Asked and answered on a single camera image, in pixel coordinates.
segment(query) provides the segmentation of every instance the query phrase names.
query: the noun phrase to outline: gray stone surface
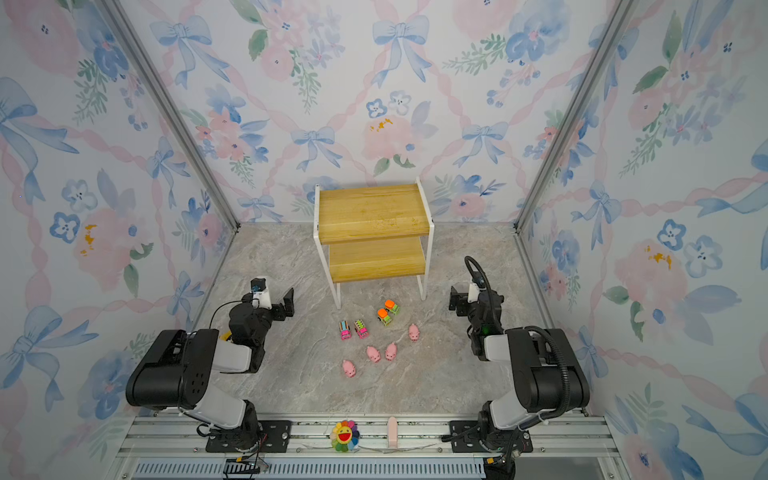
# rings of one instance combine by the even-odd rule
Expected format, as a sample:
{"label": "gray stone surface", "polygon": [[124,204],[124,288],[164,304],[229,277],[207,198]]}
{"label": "gray stone surface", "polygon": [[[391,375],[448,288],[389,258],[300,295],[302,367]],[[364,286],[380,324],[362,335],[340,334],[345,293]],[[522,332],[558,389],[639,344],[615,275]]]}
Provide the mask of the gray stone surface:
{"label": "gray stone surface", "polygon": [[[509,368],[481,362],[472,355],[468,321],[448,311],[452,284],[469,280],[464,255],[473,256],[494,290],[505,296],[505,328],[541,325],[520,254],[507,225],[439,223],[435,226],[427,300],[419,298],[415,277],[342,284],[342,309],[333,304],[312,238],[312,225],[243,225],[204,308],[205,327],[217,306],[237,300],[255,276],[272,278],[273,302],[290,288],[296,291],[296,315],[275,323],[266,338],[266,356],[254,374],[215,374],[214,384],[251,400],[258,412],[475,413],[483,402],[504,395],[511,385]],[[376,311],[386,299],[401,312],[389,326]],[[226,332],[230,307],[214,319]],[[366,339],[341,340],[339,321],[350,326],[363,319]],[[415,323],[419,341],[408,337]],[[393,362],[384,359],[391,342]],[[372,363],[366,347],[381,352]],[[342,361],[351,360],[357,375],[349,379]]]}

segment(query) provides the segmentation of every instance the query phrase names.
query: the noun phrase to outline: black cable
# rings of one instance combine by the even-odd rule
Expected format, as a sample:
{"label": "black cable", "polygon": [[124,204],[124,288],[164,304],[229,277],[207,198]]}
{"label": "black cable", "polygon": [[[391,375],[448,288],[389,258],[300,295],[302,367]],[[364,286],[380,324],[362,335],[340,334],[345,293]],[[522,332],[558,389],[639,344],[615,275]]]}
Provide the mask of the black cable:
{"label": "black cable", "polygon": [[214,314],[210,316],[210,323],[208,323],[208,328],[210,328],[214,324],[214,317],[216,316],[216,313],[221,309],[222,306],[230,305],[231,303],[245,303],[242,300],[232,300],[231,302],[222,303],[214,310]]}
{"label": "black cable", "polygon": [[464,257],[464,264],[467,266],[467,270],[469,270],[469,274],[472,275],[473,278],[475,275],[472,273],[472,268],[469,266],[470,263],[474,265],[475,268],[477,268],[478,273],[480,273],[480,277],[482,278],[485,291],[488,292],[488,308],[491,309],[491,318],[493,319],[493,324],[496,325],[498,331],[503,332],[504,329],[502,328],[502,322],[496,318],[496,309],[494,308],[493,304],[493,293],[491,292],[491,283],[488,281],[488,276],[485,275],[485,271],[483,271],[480,264],[477,263],[477,260],[467,255]]}
{"label": "black cable", "polygon": [[466,429],[464,432],[461,432],[459,434],[456,434],[452,437],[446,437],[446,435],[443,435],[440,437],[440,442],[452,442],[453,440],[460,439],[463,436],[466,436],[468,433],[473,432],[474,430],[479,430],[480,424],[475,425],[474,427],[470,429]]}
{"label": "black cable", "polygon": [[558,368],[560,369],[560,380],[561,380],[561,397],[560,402],[558,403],[558,407],[551,411],[551,412],[545,412],[540,415],[535,416],[532,419],[527,420],[526,422],[521,423],[518,428],[520,430],[527,430],[530,429],[532,426],[537,425],[541,422],[541,420],[547,420],[547,419],[553,419],[556,417],[559,417],[560,415],[566,413],[568,411],[568,408],[571,406],[571,380],[568,378],[568,367],[565,365],[565,357],[563,356],[563,352],[560,350],[560,346],[555,342],[555,340],[552,338],[552,336],[544,329],[542,329],[539,326],[531,325],[526,326],[525,330],[529,332],[536,332],[539,335],[541,335],[541,338],[544,339],[544,341],[549,345],[549,348],[552,350],[552,355],[554,356],[554,362],[557,364]]}

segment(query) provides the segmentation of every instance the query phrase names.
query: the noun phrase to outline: wooden shelf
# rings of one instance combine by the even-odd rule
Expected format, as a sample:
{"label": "wooden shelf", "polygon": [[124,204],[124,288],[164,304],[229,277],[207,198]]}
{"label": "wooden shelf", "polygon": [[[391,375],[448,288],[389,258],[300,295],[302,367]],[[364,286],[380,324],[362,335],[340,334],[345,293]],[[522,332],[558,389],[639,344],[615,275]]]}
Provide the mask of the wooden shelf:
{"label": "wooden shelf", "polygon": [[329,250],[334,283],[423,275],[426,270],[418,237],[338,243]]}
{"label": "wooden shelf", "polygon": [[318,204],[322,245],[429,235],[417,184],[322,190]]}

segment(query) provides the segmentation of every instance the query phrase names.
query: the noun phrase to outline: mounting plate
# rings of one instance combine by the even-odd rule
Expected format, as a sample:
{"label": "mounting plate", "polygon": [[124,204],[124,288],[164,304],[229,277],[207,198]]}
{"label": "mounting plate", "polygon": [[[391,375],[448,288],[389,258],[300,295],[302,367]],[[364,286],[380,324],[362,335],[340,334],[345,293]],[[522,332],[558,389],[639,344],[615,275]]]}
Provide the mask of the mounting plate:
{"label": "mounting plate", "polygon": [[[459,435],[465,430],[476,427],[477,424],[477,421],[453,420],[449,422],[451,436]],[[451,449],[454,453],[501,453],[511,440],[511,450],[518,450],[520,453],[531,453],[533,452],[533,443],[531,442],[530,435],[528,435],[528,438],[525,438],[527,433],[520,432],[520,430],[497,430],[484,439],[484,442],[480,442],[480,432],[475,430],[464,437],[453,439],[451,441]]]}
{"label": "mounting plate", "polygon": [[[259,426],[266,433],[266,440],[261,446],[260,453],[285,453],[288,451],[290,440],[290,420],[260,420]],[[220,440],[208,439],[205,445],[208,453],[238,453],[231,446],[224,446]]]}

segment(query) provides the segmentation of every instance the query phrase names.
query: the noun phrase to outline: rainbow flower plush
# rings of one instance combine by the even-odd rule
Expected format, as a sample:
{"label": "rainbow flower plush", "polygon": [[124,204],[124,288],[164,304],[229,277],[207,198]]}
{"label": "rainbow flower plush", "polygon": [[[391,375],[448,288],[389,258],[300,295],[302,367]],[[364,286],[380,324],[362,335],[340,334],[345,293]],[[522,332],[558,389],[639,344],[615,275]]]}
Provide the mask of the rainbow flower plush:
{"label": "rainbow flower plush", "polygon": [[337,423],[331,432],[331,445],[338,452],[354,450],[360,441],[360,432],[352,420]]}

